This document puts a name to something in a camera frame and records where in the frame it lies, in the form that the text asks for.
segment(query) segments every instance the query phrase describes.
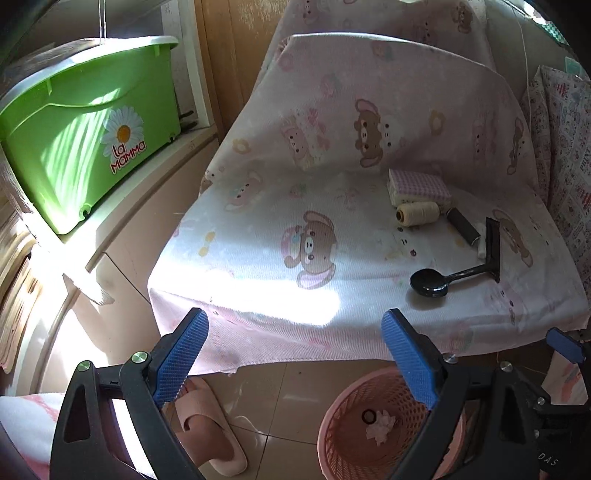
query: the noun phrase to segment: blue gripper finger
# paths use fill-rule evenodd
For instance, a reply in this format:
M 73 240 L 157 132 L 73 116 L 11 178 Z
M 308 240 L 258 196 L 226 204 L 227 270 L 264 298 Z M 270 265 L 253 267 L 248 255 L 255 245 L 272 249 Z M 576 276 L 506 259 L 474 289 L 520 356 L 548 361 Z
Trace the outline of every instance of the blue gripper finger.
M 572 364 L 582 364 L 585 361 L 583 345 L 556 327 L 546 333 L 546 343 Z
M 439 398 L 436 373 L 413 336 L 418 336 L 399 310 L 389 310 L 382 318 L 382 337 L 401 371 L 413 397 L 432 410 Z
M 162 408 L 165 402 L 171 402 L 177 398 L 189 370 L 207 339 L 209 333 L 207 314 L 201 309 L 191 312 L 194 312 L 193 318 L 184 328 L 184 332 L 180 333 L 177 342 L 157 370 L 156 389 L 152 397 L 158 408 Z

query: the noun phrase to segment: white string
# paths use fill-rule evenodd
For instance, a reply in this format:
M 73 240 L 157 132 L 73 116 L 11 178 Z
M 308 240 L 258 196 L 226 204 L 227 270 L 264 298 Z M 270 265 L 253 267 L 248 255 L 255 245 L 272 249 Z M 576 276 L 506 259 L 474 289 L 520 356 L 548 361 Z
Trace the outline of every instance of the white string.
M 529 70 L 529 67 L 527 64 L 527 50 L 525 49 L 525 38 L 523 36 L 523 28 L 521 27 L 521 22 L 519 21 L 519 18 L 517 18 L 517 14 L 515 13 L 515 10 L 518 10 L 519 13 L 523 14 L 525 17 L 527 17 L 528 15 L 526 13 L 522 12 L 519 8 L 517 8 L 515 5 L 508 2 L 507 0 L 503 0 L 503 1 L 511 7 L 511 11 L 513 12 L 513 16 L 515 17 L 515 21 L 517 22 L 517 25 L 519 26 L 519 31 L 521 32 L 521 42 L 523 44 L 523 55 L 525 57 L 525 78 L 527 81 L 527 84 L 525 85 L 525 91 L 527 92 L 527 109 L 528 109 L 528 112 L 530 113 L 529 128 L 530 128 L 530 135 L 531 135 L 530 70 Z
M 100 16 L 100 0 L 99 0 L 99 45 L 103 42 L 103 19 Z
M 107 43 L 107 0 L 103 0 L 103 33 L 105 36 L 105 43 Z

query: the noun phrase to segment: tiled floor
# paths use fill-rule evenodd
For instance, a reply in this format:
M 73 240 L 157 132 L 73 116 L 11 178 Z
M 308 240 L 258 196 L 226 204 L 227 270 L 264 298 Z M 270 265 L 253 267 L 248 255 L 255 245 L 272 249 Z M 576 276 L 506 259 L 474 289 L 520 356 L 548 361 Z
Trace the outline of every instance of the tiled floor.
M 550 357 L 551 351 L 538 342 L 500 352 L 498 361 L 511 361 L 540 384 Z M 464 357 L 460 363 L 492 366 L 497 354 Z M 324 480 L 316 452 L 324 413 L 354 380 L 390 364 L 379 360 L 293 362 L 242 367 L 234 375 L 205 375 L 248 458 L 248 469 L 234 478 Z M 180 428 L 177 418 L 171 425 L 173 430 Z M 226 478 L 208 463 L 200 470 L 207 480 Z

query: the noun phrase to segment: silver screw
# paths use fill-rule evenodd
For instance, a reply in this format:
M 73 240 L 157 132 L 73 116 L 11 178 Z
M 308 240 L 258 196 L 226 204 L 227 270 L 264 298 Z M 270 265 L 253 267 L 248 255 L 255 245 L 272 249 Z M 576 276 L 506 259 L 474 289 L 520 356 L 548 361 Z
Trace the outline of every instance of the silver screw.
M 501 366 L 501 370 L 503 370 L 503 372 L 510 374 L 513 371 L 513 365 L 511 365 L 510 362 L 503 360 L 500 363 Z
M 79 372 L 86 372 L 90 368 L 90 361 L 84 360 L 78 364 L 76 370 Z
M 141 363 L 144 363 L 147 358 L 148 358 L 148 354 L 146 352 L 135 352 L 131 356 L 131 361 L 135 364 L 141 364 Z
M 444 353 L 443 359 L 450 365 L 455 365 L 457 363 L 457 357 L 453 353 Z

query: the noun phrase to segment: green plastic box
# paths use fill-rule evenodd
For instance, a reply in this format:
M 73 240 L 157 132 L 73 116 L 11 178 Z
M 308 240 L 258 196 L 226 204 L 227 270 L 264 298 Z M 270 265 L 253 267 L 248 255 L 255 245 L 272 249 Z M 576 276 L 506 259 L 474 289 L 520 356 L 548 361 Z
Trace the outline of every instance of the green plastic box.
M 0 142 L 29 199 L 70 232 L 137 165 L 180 133 L 174 37 L 107 39 L 18 82 L 0 99 Z

